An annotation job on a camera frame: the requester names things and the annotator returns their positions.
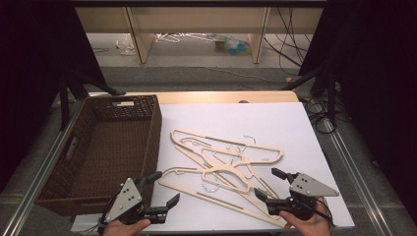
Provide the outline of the black stand legs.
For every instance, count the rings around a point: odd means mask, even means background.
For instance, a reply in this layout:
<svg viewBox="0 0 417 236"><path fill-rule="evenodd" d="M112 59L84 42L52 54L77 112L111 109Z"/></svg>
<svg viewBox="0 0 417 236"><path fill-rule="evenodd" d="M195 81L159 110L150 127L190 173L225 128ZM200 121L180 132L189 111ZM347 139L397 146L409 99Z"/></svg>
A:
<svg viewBox="0 0 417 236"><path fill-rule="evenodd" d="M310 89L310 94L313 97L321 96L325 91L328 93L328 108L327 118L332 123L332 126L336 128L335 123L335 78L332 70L325 65L319 66L313 71L302 76L293 83L290 83L283 90L293 90L299 86L307 83L311 79L314 79L314 84Z"/></svg>
<svg viewBox="0 0 417 236"><path fill-rule="evenodd" d="M75 99L85 99L89 97L85 84L93 85L110 95L124 95L124 92L111 88L105 82L99 82L85 73L76 70L67 70L62 74L59 86L59 96L61 102L61 131L66 128L70 121L70 107L67 90L72 93Z"/></svg>

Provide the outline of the aluminium rail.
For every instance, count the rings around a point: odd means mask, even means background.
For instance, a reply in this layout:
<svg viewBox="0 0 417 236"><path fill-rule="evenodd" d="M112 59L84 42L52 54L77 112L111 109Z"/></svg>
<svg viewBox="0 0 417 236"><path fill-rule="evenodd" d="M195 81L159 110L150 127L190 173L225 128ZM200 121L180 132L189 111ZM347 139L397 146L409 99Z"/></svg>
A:
<svg viewBox="0 0 417 236"><path fill-rule="evenodd" d="M18 166L6 189L0 193L0 236L19 236L29 222L33 201L53 168L59 148L82 105L81 100L73 99L70 102L70 121L64 129L61 129L61 107L52 107L29 154Z"/></svg>
<svg viewBox="0 0 417 236"><path fill-rule="evenodd" d="M377 234L379 236L393 236L393 233L387 224L387 219L383 211L378 206L375 197L371 193L371 190L368 184L366 183L365 178L363 177L358 166L354 162L354 159L350 154L343 138L328 118L325 119L324 125L326 127L326 130L329 132L333 145L335 146L336 151L339 157L341 158L341 161L344 165L344 168L347 171L352 185L354 186L355 191L359 199L361 200L362 206L367 212Z"/></svg>

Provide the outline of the person's left hand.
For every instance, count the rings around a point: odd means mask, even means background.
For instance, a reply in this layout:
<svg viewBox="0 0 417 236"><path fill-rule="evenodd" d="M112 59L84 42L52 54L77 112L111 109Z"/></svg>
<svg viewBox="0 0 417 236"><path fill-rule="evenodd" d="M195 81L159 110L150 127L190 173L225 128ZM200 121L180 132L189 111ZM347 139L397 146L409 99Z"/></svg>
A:
<svg viewBox="0 0 417 236"><path fill-rule="evenodd" d="M148 219L139 220L131 225L123 224L117 220L104 228L102 236L141 236L141 232L150 225L151 222Z"/></svg>

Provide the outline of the brown woven basket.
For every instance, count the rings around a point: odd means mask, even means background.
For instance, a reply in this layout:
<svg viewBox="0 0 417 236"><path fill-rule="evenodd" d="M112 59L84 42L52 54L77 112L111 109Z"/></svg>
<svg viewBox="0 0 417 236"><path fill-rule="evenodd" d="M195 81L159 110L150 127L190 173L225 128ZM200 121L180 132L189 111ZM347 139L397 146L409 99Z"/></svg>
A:
<svg viewBox="0 0 417 236"><path fill-rule="evenodd" d="M127 178L156 171L161 123L156 95L87 98L35 203L62 216L102 212Z"/></svg>

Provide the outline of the clear plastic bag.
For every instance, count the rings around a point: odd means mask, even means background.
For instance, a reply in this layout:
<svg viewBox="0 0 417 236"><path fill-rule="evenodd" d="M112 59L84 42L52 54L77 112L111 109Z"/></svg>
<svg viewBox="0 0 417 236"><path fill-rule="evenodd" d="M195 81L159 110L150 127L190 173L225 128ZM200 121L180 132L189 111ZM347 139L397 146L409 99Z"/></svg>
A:
<svg viewBox="0 0 417 236"><path fill-rule="evenodd" d="M125 33L121 38L117 39L115 46L121 55L133 56L136 54L132 38L128 33Z"/></svg>

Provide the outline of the colourful toy blocks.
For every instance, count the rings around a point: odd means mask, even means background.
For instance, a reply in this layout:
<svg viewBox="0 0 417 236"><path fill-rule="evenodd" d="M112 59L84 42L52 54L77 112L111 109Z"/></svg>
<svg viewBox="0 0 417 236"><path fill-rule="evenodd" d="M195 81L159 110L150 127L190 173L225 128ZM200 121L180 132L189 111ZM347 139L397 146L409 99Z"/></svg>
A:
<svg viewBox="0 0 417 236"><path fill-rule="evenodd" d="M238 55L240 53L250 55L252 50L246 41L236 39L231 36L217 35L213 39L214 48L217 51L227 52L230 55Z"/></svg>

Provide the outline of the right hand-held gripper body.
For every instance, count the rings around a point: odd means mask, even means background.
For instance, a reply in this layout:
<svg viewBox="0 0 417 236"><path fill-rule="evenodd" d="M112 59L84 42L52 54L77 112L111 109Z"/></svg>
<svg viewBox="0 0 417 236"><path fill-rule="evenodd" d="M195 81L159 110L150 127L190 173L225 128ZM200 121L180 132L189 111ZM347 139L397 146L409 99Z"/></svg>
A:
<svg viewBox="0 0 417 236"><path fill-rule="evenodd" d="M317 211L318 197L337 197L339 192L305 173L286 173L290 196L283 199L267 199L270 215L279 215L284 210L301 220L310 219Z"/></svg>

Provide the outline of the black curtain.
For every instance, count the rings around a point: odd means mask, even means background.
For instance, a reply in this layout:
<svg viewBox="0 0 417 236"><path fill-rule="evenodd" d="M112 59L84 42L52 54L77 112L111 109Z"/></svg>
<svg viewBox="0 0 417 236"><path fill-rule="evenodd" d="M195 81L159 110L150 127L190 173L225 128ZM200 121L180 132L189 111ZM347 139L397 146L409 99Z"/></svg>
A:
<svg viewBox="0 0 417 236"><path fill-rule="evenodd" d="M105 83L71 0L0 0L0 192L75 72Z"/></svg>
<svg viewBox="0 0 417 236"><path fill-rule="evenodd" d="M417 0L327 0L300 73L331 52L348 113L417 222Z"/></svg>

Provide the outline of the beige clothes hanger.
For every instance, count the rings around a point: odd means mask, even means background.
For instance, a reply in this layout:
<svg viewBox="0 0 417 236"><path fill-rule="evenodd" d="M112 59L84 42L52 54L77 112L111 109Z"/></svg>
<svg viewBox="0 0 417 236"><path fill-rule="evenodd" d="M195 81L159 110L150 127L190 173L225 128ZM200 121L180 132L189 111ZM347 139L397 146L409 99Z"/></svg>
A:
<svg viewBox="0 0 417 236"><path fill-rule="evenodd" d="M204 183L248 195L261 188L268 197L277 193L255 170L255 165L272 166L283 158L279 147L240 143L220 138L188 134L176 139L171 134L174 146L198 164L189 172L200 173Z"/></svg>
<svg viewBox="0 0 417 236"><path fill-rule="evenodd" d="M258 188L266 193L268 197L272 197L273 199L277 198L277 193L262 179L259 173L253 168L254 165L272 164L238 164L235 166L229 164L230 159L228 157L224 157L223 159L227 161L226 164L218 164L215 166L206 166L204 163L199 162L203 168L202 179L204 181L214 184L212 179L207 178L207 175L212 175L214 179L217 179L217 185L230 191L234 191L236 193L237 191L241 193L247 192L250 196L250 192L254 192L254 190Z"/></svg>
<svg viewBox="0 0 417 236"><path fill-rule="evenodd" d="M224 157L230 159L230 165L237 166L238 164L273 164L284 156L284 151L280 147L226 140L181 129L172 130L169 137L177 149L184 151L186 155L196 157L206 166L226 164Z"/></svg>
<svg viewBox="0 0 417 236"><path fill-rule="evenodd" d="M204 200L208 203L215 204L218 206L226 207L228 209L234 210L236 212L245 214L247 216L253 217L257 220L261 220L264 222L267 222L269 224L283 227L284 222L280 220L279 216L271 216L268 214L268 210L265 206L262 206L258 204L254 199L252 199L247 192L239 192L237 191L237 194L240 195L242 198L246 199L249 203L251 203L253 206L255 206L259 211L253 211L246 207L239 206L236 204L233 204L230 201L223 200L221 198L216 197L214 194L210 193L203 193L199 192L197 190L192 190L190 188L187 188L185 186L181 186L175 183L171 183L167 180L166 176L169 174L174 173L175 175L184 175L186 173L200 173L199 169L195 168L179 168L179 167L173 167L169 168L166 171L162 173L162 176L157 180L158 184L167 188L170 188L172 190L179 191L181 193L187 194L189 196L193 196L195 198Z"/></svg>

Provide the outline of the white table sheet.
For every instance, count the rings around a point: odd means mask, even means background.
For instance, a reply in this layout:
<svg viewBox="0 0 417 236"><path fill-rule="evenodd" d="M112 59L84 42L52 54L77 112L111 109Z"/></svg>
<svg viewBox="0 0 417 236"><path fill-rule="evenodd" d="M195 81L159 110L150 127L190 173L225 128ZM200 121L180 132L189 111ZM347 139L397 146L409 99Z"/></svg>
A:
<svg viewBox="0 0 417 236"><path fill-rule="evenodd" d="M305 173L336 189L333 175L323 155L306 111L300 102L278 103L195 103L163 104L157 169L194 168L198 164L180 152L170 140L174 129L193 131L226 140L282 148L283 158L272 166L255 165L255 170L280 199L289 197L289 183L271 174L273 168L285 173ZM166 176L167 180L192 190L214 194L233 204L259 211L234 191L204 183L200 173ZM226 207L208 203L155 182L151 202L162 206L179 194L179 203L169 211L163 224L153 224L148 235L199 235L221 233L278 232L278 227ZM342 195L325 197L325 204L339 229L354 222Z"/></svg>

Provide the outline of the person's right hand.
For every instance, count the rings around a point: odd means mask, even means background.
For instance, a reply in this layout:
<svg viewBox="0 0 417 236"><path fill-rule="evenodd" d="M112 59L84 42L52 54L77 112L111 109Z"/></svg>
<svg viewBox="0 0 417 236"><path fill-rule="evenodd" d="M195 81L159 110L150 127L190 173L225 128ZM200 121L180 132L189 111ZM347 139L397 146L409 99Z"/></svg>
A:
<svg viewBox="0 0 417 236"><path fill-rule="evenodd" d="M282 210L279 216L286 220L284 227L295 227L302 236L331 236L328 209L324 198L317 198L316 213L308 220L301 220L294 214Z"/></svg>

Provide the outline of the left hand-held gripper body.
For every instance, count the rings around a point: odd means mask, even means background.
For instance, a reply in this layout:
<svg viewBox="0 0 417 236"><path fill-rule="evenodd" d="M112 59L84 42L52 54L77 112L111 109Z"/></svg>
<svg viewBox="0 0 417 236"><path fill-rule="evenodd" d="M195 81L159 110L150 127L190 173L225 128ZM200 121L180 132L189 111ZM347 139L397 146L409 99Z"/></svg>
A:
<svg viewBox="0 0 417 236"><path fill-rule="evenodd" d="M140 180L128 178L121 189L110 200L103 214L103 223L119 220L123 224L135 224L139 220L148 219L152 224L162 224L166 220L166 206L151 207L145 204L144 190L146 178Z"/></svg>

